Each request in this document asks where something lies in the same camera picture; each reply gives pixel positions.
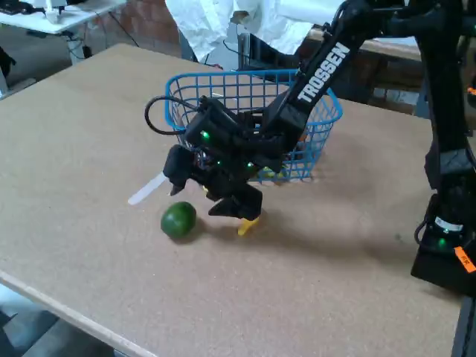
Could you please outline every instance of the blue wire basket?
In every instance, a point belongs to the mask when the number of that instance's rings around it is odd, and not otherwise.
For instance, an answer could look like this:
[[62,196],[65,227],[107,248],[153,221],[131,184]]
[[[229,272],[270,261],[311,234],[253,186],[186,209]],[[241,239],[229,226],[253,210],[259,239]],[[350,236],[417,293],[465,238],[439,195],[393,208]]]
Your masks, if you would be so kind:
[[[243,72],[189,73],[171,78],[166,85],[167,95],[178,97],[198,106],[202,96],[218,98],[234,112],[260,109],[270,104],[294,82],[296,70],[267,70]],[[166,101],[165,120],[174,130],[184,129],[195,112],[185,106]],[[264,167],[253,181],[289,181],[306,179],[318,161],[330,130],[342,116],[342,107],[331,89],[327,90],[312,110],[306,130],[296,147],[276,174]],[[178,141],[190,146],[181,135]]]

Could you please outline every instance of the green lime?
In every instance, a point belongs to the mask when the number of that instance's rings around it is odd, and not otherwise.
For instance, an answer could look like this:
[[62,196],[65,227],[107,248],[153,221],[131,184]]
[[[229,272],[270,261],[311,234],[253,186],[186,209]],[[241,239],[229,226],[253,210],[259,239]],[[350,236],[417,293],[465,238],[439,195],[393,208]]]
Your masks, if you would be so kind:
[[171,239],[185,237],[195,226],[196,210],[188,202],[177,202],[168,207],[161,219],[161,230]]

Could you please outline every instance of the orange label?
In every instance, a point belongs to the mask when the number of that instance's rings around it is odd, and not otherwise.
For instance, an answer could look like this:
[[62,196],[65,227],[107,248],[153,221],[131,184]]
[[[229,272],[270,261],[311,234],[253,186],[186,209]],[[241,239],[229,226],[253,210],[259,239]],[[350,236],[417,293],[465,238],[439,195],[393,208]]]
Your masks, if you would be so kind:
[[476,266],[469,259],[469,257],[466,255],[466,252],[461,247],[456,247],[454,249],[454,252],[456,253],[456,256],[460,260],[461,264],[463,264],[464,269],[466,269],[468,273],[476,271]]

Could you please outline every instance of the green led light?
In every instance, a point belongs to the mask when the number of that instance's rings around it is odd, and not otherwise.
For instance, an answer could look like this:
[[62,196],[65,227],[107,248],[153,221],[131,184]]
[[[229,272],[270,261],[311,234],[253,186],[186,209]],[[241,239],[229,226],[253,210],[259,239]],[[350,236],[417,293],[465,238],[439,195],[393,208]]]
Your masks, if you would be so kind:
[[204,130],[202,130],[202,131],[200,132],[200,134],[202,135],[202,137],[203,137],[204,139],[209,139],[209,138],[210,138],[210,134],[208,134],[208,133],[207,133],[206,131],[204,131]]

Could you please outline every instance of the yellow object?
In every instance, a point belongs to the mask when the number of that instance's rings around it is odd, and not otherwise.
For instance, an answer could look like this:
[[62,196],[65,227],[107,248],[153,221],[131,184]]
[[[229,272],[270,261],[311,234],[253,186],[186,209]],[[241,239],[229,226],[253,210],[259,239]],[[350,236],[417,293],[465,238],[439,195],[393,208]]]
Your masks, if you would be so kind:
[[238,228],[238,235],[239,236],[244,236],[246,234],[246,232],[248,232],[248,229],[250,229],[251,227],[256,225],[259,220],[260,220],[259,217],[256,218],[253,221],[248,221],[247,219],[242,219],[242,224]]

